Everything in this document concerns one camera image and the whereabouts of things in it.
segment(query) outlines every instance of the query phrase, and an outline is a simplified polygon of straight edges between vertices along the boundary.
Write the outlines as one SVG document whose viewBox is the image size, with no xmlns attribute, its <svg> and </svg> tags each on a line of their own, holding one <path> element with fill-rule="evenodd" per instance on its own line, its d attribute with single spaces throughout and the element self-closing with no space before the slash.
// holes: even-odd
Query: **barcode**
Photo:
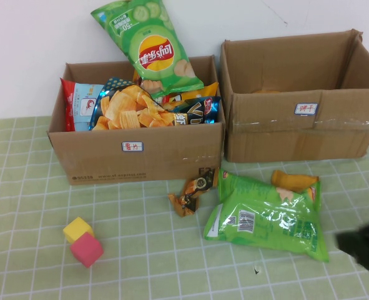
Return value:
<svg viewBox="0 0 369 300">
<path fill-rule="evenodd" d="M 237 231 L 248 231 L 253 233 L 253 225 L 255 224 L 255 214 L 250 211 L 239 212 L 239 227 Z"/>
</svg>

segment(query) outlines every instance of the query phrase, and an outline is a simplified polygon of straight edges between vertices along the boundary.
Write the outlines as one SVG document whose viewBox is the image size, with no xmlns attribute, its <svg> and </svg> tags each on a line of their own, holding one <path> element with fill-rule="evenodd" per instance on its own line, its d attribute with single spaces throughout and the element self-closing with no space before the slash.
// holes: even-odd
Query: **open cardboard box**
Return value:
<svg viewBox="0 0 369 300">
<path fill-rule="evenodd" d="M 205 85 L 217 81 L 213 56 L 190 61 Z M 133 72 L 128 61 L 66 64 L 63 78 L 105 84 L 112 76 L 131 79 Z M 220 103 L 219 122 L 215 124 L 65 132 L 60 88 L 48 136 L 69 183 L 75 185 L 191 178 L 220 166 L 224 131 Z"/>
<path fill-rule="evenodd" d="M 220 61 L 229 161 L 365 155 L 369 52 L 360 32 L 225 41 Z"/>
</svg>

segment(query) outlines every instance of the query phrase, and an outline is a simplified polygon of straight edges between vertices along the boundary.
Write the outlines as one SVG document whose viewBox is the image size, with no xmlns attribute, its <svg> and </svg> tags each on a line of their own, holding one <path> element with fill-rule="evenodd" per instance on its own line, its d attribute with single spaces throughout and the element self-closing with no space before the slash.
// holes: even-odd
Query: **yellow chips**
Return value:
<svg viewBox="0 0 369 300">
<path fill-rule="evenodd" d="M 101 99 L 101 111 L 92 130 L 134 129 L 173 126 L 174 114 L 165 111 L 139 86 L 133 85 L 112 98 Z"/>
</svg>

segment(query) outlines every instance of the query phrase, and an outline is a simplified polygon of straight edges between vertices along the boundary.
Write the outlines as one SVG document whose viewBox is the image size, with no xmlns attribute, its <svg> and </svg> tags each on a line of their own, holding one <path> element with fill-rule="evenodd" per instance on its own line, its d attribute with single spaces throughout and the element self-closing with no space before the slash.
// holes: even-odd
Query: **cardboard box full of snacks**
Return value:
<svg viewBox="0 0 369 300">
<path fill-rule="evenodd" d="M 217 81 L 214 57 L 190 59 L 205 85 Z M 131 80 L 128 61 L 66 64 L 64 79 L 105 84 L 111 77 Z M 65 132 L 62 88 L 48 136 L 70 184 L 186 179 L 220 166 L 225 118 L 222 103 L 214 124 Z"/>
</svg>

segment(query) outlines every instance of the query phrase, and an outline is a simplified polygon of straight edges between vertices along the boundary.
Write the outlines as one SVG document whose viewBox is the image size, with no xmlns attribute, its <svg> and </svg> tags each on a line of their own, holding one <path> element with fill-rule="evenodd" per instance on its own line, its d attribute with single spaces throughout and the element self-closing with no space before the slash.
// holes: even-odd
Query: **cucumber image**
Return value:
<svg viewBox="0 0 369 300">
<path fill-rule="evenodd" d="M 169 30 L 174 30 L 173 24 L 171 21 L 164 22 L 164 25 Z"/>
<path fill-rule="evenodd" d="M 146 22 L 149 19 L 149 15 L 149 10 L 143 5 L 138 5 L 133 10 L 133 17 L 139 22 Z"/>
<path fill-rule="evenodd" d="M 167 14 L 167 11 L 164 7 L 160 8 L 159 19 L 161 19 L 163 22 L 169 21 L 169 15 Z"/>
<path fill-rule="evenodd" d="M 160 15 L 160 6 L 155 2 L 147 2 L 145 4 L 150 11 L 152 18 L 157 18 Z"/>
</svg>

